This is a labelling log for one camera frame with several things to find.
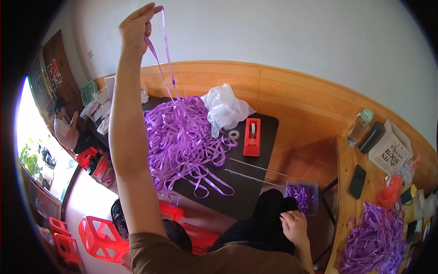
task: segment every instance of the red plastic stool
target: red plastic stool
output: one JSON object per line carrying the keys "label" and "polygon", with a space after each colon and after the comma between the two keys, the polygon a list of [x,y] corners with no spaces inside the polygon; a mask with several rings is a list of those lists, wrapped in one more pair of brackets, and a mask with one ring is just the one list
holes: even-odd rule
{"label": "red plastic stool", "polygon": [[[100,222],[97,230],[94,227],[93,221]],[[108,226],[109,231],[115,240],[103,233],[103,229]],[[129,252],[129,243],[120,237],[112,221],[96,218],[93,216],[83,217],[79,224],[79,236],[84,244],[85,250],[93,257],[113,263],[120,263],[122,256]],[[102,249],[104,256],[97,255],[99,249]],[[115,254],[111,256],[107,249],[115,250]]]}
{"label": "red plastic stool", "polygon": [[60,221],[56,218],[49,217],[49,223],[50,223],[50,232],[62,234],[67,237],[71,237],[70,232],[67,230],[67,224],[63,221]]}
{"label": "red plastic stool", "polygon": [[202,255],[219,238],[219,234],[195,228],[189,224],[182,223],[181,226],[189,235],[192,241],[192,253]]}
{"label": "red plastic stool", "polygon": [[77,254],[73,246],[73,243],[78,246],[75,239],[58,233],[54,233],[53,238],[55,239],[59,255],[72,262],[82,263],[81,257]]}
{"label": "red plastic stool", "polygon": [[168,202],[158,200],[160,204],[160,211],[162,213],[172,215],[171,221],[178,222],[180,218],[184,218],[184,210],[180,207],[171,207]]}
{"label": "red plastic stool", "polygon": [[94,175],[102,180],[103,176],[105,176],[106,171],[108,170],[108,163],[105,162],[104,159],[99,162],[99,165],[96,167],[96,171],[94,171]]}
{"label": "red plastic stool", "polygon": [[87,148],[86,150],[84,150],[82,153],[76,154],[75,158],[76,158],[76,161],[78,162],[78,164],[83,169],[85,169],[85,171],[87,171],[87,167],[90,163],[90,158],[92,156],[96,156],[97,153],[98,152],[94,147],[90,147],[90,148]]}

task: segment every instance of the red tape dispenser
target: red tape dispenser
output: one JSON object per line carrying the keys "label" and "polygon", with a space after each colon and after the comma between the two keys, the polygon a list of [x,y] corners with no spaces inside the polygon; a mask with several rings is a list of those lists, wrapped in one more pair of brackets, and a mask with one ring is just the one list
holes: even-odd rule
{"label": "red tape dispenser", "polygon": [[254,157],[260,155],[260,119],[258,118],[247,118],[244,155]]}

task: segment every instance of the water bottle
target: water bottle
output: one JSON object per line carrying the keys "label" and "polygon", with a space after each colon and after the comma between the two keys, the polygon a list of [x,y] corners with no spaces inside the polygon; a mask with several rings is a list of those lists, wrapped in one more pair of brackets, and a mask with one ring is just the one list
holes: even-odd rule
{"label": "water bottle", "polygon": [[369,109],[364,109],[361,113],[356,116],[353,127],[348,133],[346,142],[347,145],[355,147],[357,142],[360,140],[371,120],[373,120],[374,113]]}

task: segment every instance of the clear tape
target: clear tape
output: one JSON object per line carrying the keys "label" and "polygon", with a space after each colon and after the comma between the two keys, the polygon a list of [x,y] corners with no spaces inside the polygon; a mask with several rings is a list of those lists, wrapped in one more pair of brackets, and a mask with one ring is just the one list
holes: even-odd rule
{"label": "clear tape", "polygon": [[240,133],[237,130],[230,130],[228,132],[228,138],[232,140],[237,140],[240,136]]}

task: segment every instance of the black table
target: black table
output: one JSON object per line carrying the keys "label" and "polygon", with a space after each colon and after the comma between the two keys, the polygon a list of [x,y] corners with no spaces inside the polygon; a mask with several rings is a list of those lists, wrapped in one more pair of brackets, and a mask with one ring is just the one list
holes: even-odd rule
{"label": "black table", "polygon": [[[143,110],[152,110],[157,105],[168,101],[170,101],[169,97],[150,97],[149,101],[146,104],[143,104]],[[173,190],[194,202],[197,202],[201,205],[204,205],[208,208],[211,208],[224,215],[236,218],[238,220],[246,220],[251,217],[263,183],[243,178],[236,174],[231,174],[224,169],[229,169],[260,180],[264,180],[266,171],[231,161],[229,160],[229,158],[234,158],[236,160],[240,160],[259,167],[268,168],[279,122],[277,118],[258,113],[255,113],[250,117],[261,119],[260,156],[246,157],[243,155],[246,125],[246,121],[243,121],[240,122],[235,128],[240,133],[240,137],[237,140],[239,145],[237,147],[231,148],[230,151],[225,153],[225,156],[227,158],[225,164],[221,167],[214,167],[210,164],[206,165],[210,172],[212,172],[222,181],[229,184],[234,189],[233,196],[221,195],[205,181],[202,181],[201,184],[208,189],[210,194],[204,199],[197,198],[193,193],[194,186],[184,179],[178,180],[175,183]],[[99,120],[96,122],[97,126],[100,124],[100,122],[101,121]],[[109,147],[108,134],[102,135],[96,131],[94,132],[96,136]],[[211,176],[208,175],[207,178],[214,182],[224,193],[231,193],[231,190],[229,188],[223,186],[219,182],[216,182]],[[197,195],[202,197],[203,195],[205,195],[205,190],[198,189]]]}

